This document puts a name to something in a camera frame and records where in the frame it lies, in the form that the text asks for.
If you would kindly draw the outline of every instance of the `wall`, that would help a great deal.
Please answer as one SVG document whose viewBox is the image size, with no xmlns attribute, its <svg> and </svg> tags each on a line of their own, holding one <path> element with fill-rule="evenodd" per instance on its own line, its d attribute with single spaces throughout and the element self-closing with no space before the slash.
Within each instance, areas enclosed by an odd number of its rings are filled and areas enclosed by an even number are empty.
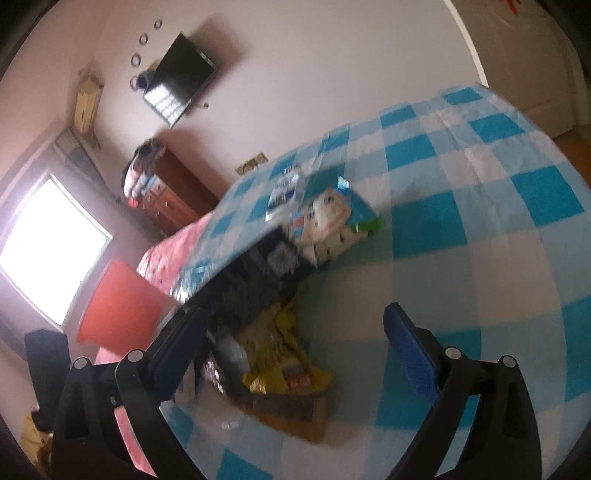
<svg viewBox="0 0 591 480">
<path fill-rule="evenodd" d="M 0 178 L 53 121 L 69 120 L 114 3 L 61 0 L 22 45 L 0 82 Z"/>
<path fill-rule="evenodd" d="M 144 31 L 150 39 L 140 47 Z M 199 99 L 209 110 L 194 109 L 168 131 L 129 80 L 161 59 L 179 32 L 220 70 Z M 135 52 L 138 70 L 129 64 Z M 434 0 L 119 1 L 95 61 L 105 80 L 96 129 L 110 143 L 101 156 L 109 176 L 164 131 L 216 194 L 260 151 L 274 158 L 345 122 L 479 79 L 451 13 Z"/>
<path fill-rule="evenodd" d="M 25 415 L 37 405 L 27 363 L 0 340 L 0 414 L 19 440 Z"/>
</svg>

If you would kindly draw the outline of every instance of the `pile of clothes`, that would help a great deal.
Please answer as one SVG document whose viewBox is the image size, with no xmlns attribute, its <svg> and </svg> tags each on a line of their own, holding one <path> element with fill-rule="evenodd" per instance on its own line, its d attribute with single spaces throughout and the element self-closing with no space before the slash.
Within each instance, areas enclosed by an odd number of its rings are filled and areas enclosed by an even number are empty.
<svg viewBox="0 0 591 480">
<path fill-rule="evenodd" d="M 121 173 L 121 188 L 129 206 L 137 208 L 156 180 L 156 165 L 166 152 L 166 144 L 150 138 L 134 152 L 133 159 Z"/>
</svg>

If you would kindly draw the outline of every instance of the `white door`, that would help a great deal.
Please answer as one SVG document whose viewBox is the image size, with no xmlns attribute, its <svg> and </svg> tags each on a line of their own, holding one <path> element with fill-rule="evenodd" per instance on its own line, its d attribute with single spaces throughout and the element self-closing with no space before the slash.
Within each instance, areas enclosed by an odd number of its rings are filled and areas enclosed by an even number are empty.
<svg viewBox="0 0 591 480">
<path fill-rule="evenodd" d="M 583 72 L 574 48 L 535 0 L 451 0 L 488 86 L 549 136 L 587 120 Z"/>
</svg>

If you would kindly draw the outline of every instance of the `wall-mounted tv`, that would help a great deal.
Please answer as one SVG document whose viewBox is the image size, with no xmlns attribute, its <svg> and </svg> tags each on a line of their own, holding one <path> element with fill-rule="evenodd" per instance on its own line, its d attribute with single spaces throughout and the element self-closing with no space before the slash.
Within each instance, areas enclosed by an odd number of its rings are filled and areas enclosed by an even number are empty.
<svg viewBox="0 0 591 480">
<path fill-rule="evenodd" d="M 156 68 L 144 101 L 172 128 L 217 67 L 182 33 Z"/>
</svg>

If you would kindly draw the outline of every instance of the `wall outlet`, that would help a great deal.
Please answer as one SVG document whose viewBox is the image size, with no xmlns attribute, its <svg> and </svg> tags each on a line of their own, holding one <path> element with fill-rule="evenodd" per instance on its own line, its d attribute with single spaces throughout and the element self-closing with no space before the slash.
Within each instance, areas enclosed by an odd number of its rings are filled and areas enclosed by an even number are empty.
<svg viewBox="0 0 591 480">
<path fill-rule="evenodd" d="M 240 165 L 239 167 L 236 167 L 235 170 L 236 170 L 236 173 L 238 173 L 241 177 L 243 177 L 251 170 L 258 168 L 259 165 L 261 165 L 263 163 L 267 163 L 268 161 L 269 161 L 269 159 L 265 156 L 265 154 L 263 152 L 261 152 L 258 155 L 255 155 L 254 157 L 252 157 L 247 162 Z"/>
</svg>

